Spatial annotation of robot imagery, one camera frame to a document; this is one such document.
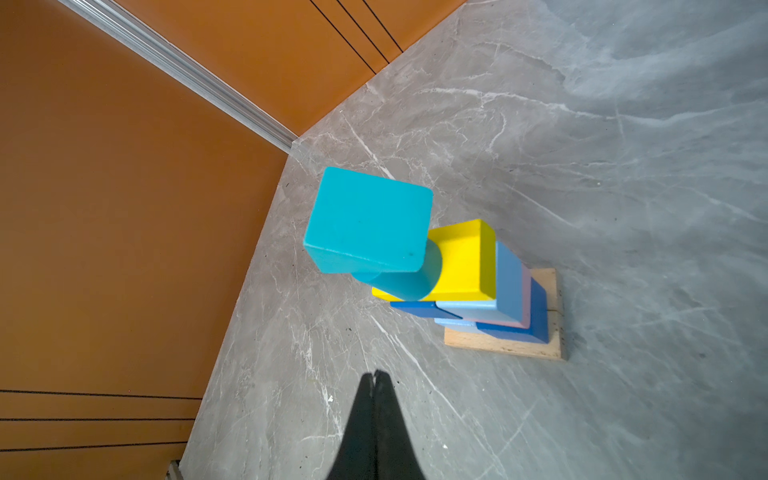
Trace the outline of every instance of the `gray marble surface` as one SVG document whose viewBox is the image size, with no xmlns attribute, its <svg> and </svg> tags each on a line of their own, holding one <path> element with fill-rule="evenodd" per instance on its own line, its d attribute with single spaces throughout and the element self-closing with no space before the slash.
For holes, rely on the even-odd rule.
<svg viewBox="0 0 768 480">
<path fill-rule="evenodd" d="M 461 7 L 302 136 L 181 463 L 327 473 L 392 374 L 439 478 L 768 478 L 768 5 Z M 564 279 L 567 363 L 451 349 L 302 250 L 327 165 L 435 191 Z"/>
</svg>

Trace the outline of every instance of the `block tower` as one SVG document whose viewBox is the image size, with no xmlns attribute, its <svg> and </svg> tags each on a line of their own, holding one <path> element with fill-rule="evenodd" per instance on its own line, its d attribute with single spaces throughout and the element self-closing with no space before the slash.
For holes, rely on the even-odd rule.
<svg viewBox="0 0 768 480">
<path fill-rule="evenodd" d="M 445 328 L 548 343 L 546 292 L 483 220 L 429 229 L 432 191 L 341 168 L 323 172 L 304 248 L 396 309 Z"/>
</svg>

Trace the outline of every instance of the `wooden base board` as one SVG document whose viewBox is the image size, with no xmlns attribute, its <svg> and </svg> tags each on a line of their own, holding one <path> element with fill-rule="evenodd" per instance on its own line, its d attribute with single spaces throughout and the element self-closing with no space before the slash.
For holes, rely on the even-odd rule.
<svg viewBox="0 0 768 480">
<path fill-rule="evenodd" d="M 538 268 L 531 270 L 531 276 L 547 291 L 548 344 L 502 340 L 484 333 L 463 333 L 448 328 L 445 329 L 445 344 L 462 349 L 529 356 L 537 359 L 565 360 L 563 296 L 558 273 L 554 268 Z"/>
</svg>

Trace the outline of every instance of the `yellow block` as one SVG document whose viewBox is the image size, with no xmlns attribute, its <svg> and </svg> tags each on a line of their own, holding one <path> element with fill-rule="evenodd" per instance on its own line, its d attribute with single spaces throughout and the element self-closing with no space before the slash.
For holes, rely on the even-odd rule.
<svg viewBox="0 0 768 480">
<path fill-rule="evenodd" d="M 442 255 L 437 285 L 422 301 L 493 300 L 496 298 L 496 232 L 483 220 L 430 230 Z M 399 298 L 374 288 L 373 296 L 388 302 Z"/>
</svg>

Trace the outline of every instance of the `light blue block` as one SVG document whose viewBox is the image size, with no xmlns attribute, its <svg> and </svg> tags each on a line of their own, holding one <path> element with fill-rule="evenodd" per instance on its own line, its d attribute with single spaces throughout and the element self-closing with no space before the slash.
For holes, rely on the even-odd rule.
<svg viewBox="0 0 768 480">
<path fill-rule="evenodd" d="M 406 302 L 421 300 L 432 292 L 442 270 L 442 255 L 437 243 L 427 239 L 424 264 L 418 272 L 353 273 L 367 283 Z"/>
<path fill-rule="evenodd" d="M 437 323 L 438 325 L 442 325 L 445 328 L 456 330 L 457 332 L 483 333 L 480 330 L 478 330 L 477 324 L 475 322 L 470 322 L 468 320 L 435 319 L 435 323 Z"/>
<path fill-rule="evenodd" d="M 549 343 L 547 292 L 536 280 L 531 279 L 531 325 L 527 329 L 477 322 L 478 330 L 497 339 L 517 342 Z"/>
<path fill-rule="evenodd" d="M 438 301 L 437 306 L 461 318 L 514 328 L 528 328 L 531 314 L 531 271 L 506 245 L 496 241 L 496 300 Z"/>
<path fill-rule="evenodd" d="M 304 248 L 323 273 L 416 272 L 431 211 L 426 187 L 327 167 Z"/>
</svg>

